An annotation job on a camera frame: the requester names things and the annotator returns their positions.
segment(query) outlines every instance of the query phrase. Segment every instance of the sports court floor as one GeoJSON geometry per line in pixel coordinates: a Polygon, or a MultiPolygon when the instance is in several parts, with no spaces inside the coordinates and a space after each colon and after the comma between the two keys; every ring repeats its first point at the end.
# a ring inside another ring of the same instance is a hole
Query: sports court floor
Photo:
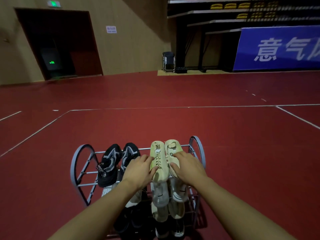
{"type": "MultiPolygon", "coordinates": [[[[80,145],[192,135],[217,183],[296,238],[320,238],[320,72],[141,72],[3,86],[0,101],[0,239],[46,239],[84,209],[70,181],[80,145]]],[[[187,239],[230,239],[202,212],[187,239]]]]}

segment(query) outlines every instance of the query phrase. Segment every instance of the metal shoe rack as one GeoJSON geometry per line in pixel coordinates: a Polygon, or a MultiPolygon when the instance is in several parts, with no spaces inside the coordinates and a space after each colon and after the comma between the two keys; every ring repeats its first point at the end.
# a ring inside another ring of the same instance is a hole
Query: metal shoe rack
{"type": "MultiPolygon", "coordinates": [[[[203,150],[203,146],[201,144],[200,139],[197,136],[191,136],[189,140],[189,144],[187,145],[181,145],[182,147],[188,147],[189,153],[193,154],[197,159],[200,160],[202,163],[203,167],[206,168],[206,158],[205,158],[205,152],[203,150]]],[[[140,151],[143,150],[150,150],[149,148],[140,148],[140,151]]],[[[99,153],[105,153],[105,151],[101,152],[95,152],[93,147],[89,144],[84,144],[78,147],[78,149],[75,151],[72,161],[71,161],[71,167],[70,167],[70,177],[71,177],[71,182],[74,185],[74,187],[78,190],[80,197],[84,201],[86,206],[90,205],[91,202],[91,197],[94,194],[94,190],[96,186],[98,185],[98,171],[91,171],[91,172],[86,172],[88,165],[90,164],[91,161],[94,161],[94,165],[98,165],[98,159],[97,159],[97,154],[99,153]],[[83,166],[81,172],[79,175],[76,172],[76,167],[77,167],[77,162],[78,158],[81,154],[81,152],[84,149],[89,149],[90,155],[89,158],[87,159],[85,165],[83,166]],[[93,183],[88,183],[88,184],[81,184],[82,177],[85,174],[96,174],[96,179],[93,183]],[[90,194],[88,197],[86,197],[82,191],[82,187],[88,187],[92,186],[90,194]]],[[[152,201],[152,196],[151,192],[147,192],[148,200],[151,204],[152,201]]],[[[188,192],[188,200],[185,203],[186,206],[186,212],[185,215],[191,214],[191,222],[189,225],[185,225],[185,227],[195,227],[197,223],[197,218],[198,218],[198,213],[199,213],[199,205],[200,205],[200,195],[195,192],[191,187],[189,187],[189,192],[188,192]]],[[[118,237],[118,234],[110,234],[107,236],[107,238],[113,238],[113,237],[118,237]]]]}

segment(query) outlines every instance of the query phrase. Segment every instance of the exit sign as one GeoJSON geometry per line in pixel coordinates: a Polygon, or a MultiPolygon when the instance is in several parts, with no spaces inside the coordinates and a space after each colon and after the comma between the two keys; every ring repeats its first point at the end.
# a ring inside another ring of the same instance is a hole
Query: exit sign
{"type": "Polygon", "coordinates": [[[58,1],[48,1],[48,7],[60,8],[61,5],[58,1]]]}

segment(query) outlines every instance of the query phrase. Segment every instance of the notice sign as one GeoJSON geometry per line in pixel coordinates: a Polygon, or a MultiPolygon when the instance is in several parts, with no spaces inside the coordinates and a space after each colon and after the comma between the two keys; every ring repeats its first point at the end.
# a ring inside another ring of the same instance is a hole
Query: notice sign
{"type": "Polygon", "coordinates": [[[243,28],[233,70],[320,68],[320,25],[243,28]]]}
{"type": "Polygon", "coordinates": [[[117,28],[115,26],[106,26],[106,32],[108,34],[116,34],[117,28]]]}

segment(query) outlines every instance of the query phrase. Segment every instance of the doorway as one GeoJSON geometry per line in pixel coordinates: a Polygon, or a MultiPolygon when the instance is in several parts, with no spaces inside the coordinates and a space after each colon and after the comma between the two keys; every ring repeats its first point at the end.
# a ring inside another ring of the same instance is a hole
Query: doorway
{"type": "Polygon", "coordinates": [[[15,11],[45,80],[103,74],[88,11],[15,11]]]}

